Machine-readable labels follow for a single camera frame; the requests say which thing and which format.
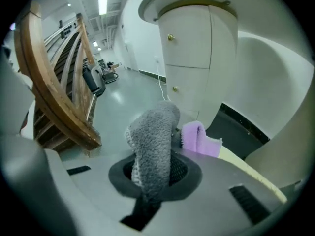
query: black rubber seal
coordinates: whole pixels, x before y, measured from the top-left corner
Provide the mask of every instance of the black rubber seal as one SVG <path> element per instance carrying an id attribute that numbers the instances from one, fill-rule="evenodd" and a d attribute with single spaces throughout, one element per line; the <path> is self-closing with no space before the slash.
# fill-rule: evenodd
<path id="1" fill-rule="evenodd" d="M 121 195 L 137 199 L 140 197 L 141 188 L 130 180 L 130 166 L 133 165 L 134 160 L 135 155 L 131 155 L 114 164 L 109 170 L 108 177 Z M 166 187 L 161 193 L 162 201 L 175 201 L 187 198 L 202 180 L 200 167 L 187 157 L 172 151 L 171 162 L 176 162 L 176 167 L 171 167 L 171 175 L 178 175 L 179 167 L 181 168 L 180 174 L 183 175 L 183 171 L 185 171 L 185 175 L 180 177 L 180 179 L 176 179 L 176 177 L 171 178 L 170 186 Z"/>

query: door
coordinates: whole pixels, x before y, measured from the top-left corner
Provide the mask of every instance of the door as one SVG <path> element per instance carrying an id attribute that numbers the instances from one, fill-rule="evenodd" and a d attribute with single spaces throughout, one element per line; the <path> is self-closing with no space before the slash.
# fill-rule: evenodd
<path id="1" fill-rule="evenodd" d="M 126 41 L 125 42 L 125 47 L 126 47 L 126 50 L 127 50 L 127 53 L 128 53 L 128 58 L 129 58 L 130 65 L 131 65 L 130 68 L 132 70 L 139 71 L 138 65 L 137 65 L 137 61 L 136 61 L 136 57 L 134 55 L 132 43 L 129 42 L 129 41 Z"/>

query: white cabinet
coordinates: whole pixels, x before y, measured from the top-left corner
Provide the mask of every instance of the white cabinet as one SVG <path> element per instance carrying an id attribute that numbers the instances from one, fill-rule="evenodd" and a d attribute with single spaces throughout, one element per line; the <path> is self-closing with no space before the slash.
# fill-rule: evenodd
<path id="1" fill-rule="evenodd" d="M 206 91 L 209 69 L 165 65 L 167 95 L 176 106 L 198 111 Z"/>
<path id="2" fill-rule="evenodd" d="M 159 18 L 158 25 L 165 64 L 209 69 L 211 22 L 207 6 L 171 10 Z"/>
<path id="3" fill-rule="evenodd" d="M 181 111 L 178 127 L 199 120 L 208 128 L 233 79 L 237 19 L 218 7 L 194 5 L 166 12 L 158 24 L 168 98 Z"/>
<path id="4" fill-rule="evenodd" d="M 229 12 L 209 6 L 212 24 L 212 53 L 209 79 L 198 121 L 209 127 L 234 77 L 237 46 L 237 19 Z"/>

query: curved wooden handrail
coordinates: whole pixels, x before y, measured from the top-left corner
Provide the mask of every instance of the curved wooden handrail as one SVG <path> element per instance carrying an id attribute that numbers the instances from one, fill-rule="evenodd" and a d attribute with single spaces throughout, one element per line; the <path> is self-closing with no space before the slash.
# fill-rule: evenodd
<path id="1" fill-rule="evenodd" d="M 56 37 L 59 33 L 61 33 L 65 28 L 67 28 L 68 26 L 72 25 L 74 22 L 76 22 L 77 20 L 74 19 L 71 22 L 69 22 L 68 24 L 66 24 L 64 27 L 60 28 L 59 30 L 57 30 L 56 32 L 54 32 L 53 34 L 51 34 L 49 37 L 47 37 L 44 42 L 45 42 L 45 46 L 47 46 L 50 41 L 52 41 L 54 39 L 54 37 Z"/>
<path id="2" fill-rule="evenodd" d="M 77 44 L 81 38 L 81 35 L 82 33 L 80 32 L 77 36 L 77 38 L 75 39 L 72 47 L 71 47 L 71 50 L 69 52 L 69 55 L 67 57 L 67 60 L 65 62 L 65 65 L 64 65 L 64 68 L 63 68 L 63 74 L 62 74 L 62 77 L 61 77 L 61 80 L 60 80 L 60 84 L 61 84 L 61 87 L 65 90 L 66 87 L 67 87 L 67 81 L 68 81 L 68 75 L 69 75 L 69 70 L 70 70 L 70 65 L 71 65 L 71 62 L 72 62 L 72 59 L 73 59 L 73 55 L 74 55 L 74 52 L 75 52 L 75 49 L 77 47 Z"/>
<path id="3" fill-rule="evenodd" d="M 17 18 L 14 43 L 21 71 L 34 83 L 33 92 L 37 104 L 49 120 L 71 140 L 88 150 L 100 146 L 99 133 L 72 104 L 48 60 L 42 35 L 40 6 L 32 1 L 26 9 L 28 12 Z"/>
<path id="4" fill-rule="evenodd" d="M 86 54 L 86 56 L 88 58 L 89 63 L 90 64 L 95 64 L 95 61 L 93 59 L 93 55 L 92 55 L 91 50 L 90 50 L 89 40 L 88 40 L 88 36 L 86 34 L 85 25 L 84 25 L 83 17 L 82 17 L 81 13 L 77 14 L 77 20 L 78 20 L 78 25 L 80 25 L 82 27 L 81 32 L 83 34 L 82 34 L 82 37 L 81 37 L 81 41 L 82 41 L 82 44 L 83 44 L 83 48 L 84 48 L 85 54 Z"/>
<path id="5" fill-rule="evenodd" d="M 72 83 L 72 102 L 77 109 L 80 108 L 82 102 L 80 102 L 80 77 L 82 77 L 83 71 L 83 43 L 81 42 L 77 58 L 75 60 L 74 72 L 73 72 L 73 83 Z"/>
<path id="6" fill-rule="evenodd" d="M 74 29 L 71 34 L 62 42 L 62 44 L 60 45 L 60 47 L 57 49 L 57 51 L 55 52 L 55 54 L 53 55 L 52 59 L 51 59 L 51 66 L 53 69 L 55 69 L 55 66 L 60 58 L 61 53 L 63 53 L 64 48 L 67 46 L 67 44 L 69 43 L 70 39 L 73 37 L 73 35 L 75 33 L 78 32 L 78 30 L 80 29 L 80 26 L 78 26 L 76 29 Z"/>

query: pink towel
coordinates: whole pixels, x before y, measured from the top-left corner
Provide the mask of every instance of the pink towel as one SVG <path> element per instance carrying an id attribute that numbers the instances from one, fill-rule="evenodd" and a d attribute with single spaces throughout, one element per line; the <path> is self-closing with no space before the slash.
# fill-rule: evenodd
<path id="1" fill-rule="evenodd" d="M 222 139 L 216 140 L 206 136 L 206 130 L 201 122 L 192 121 L 182 127 L 183 148 L 191 151 L 218 157 Z"/>

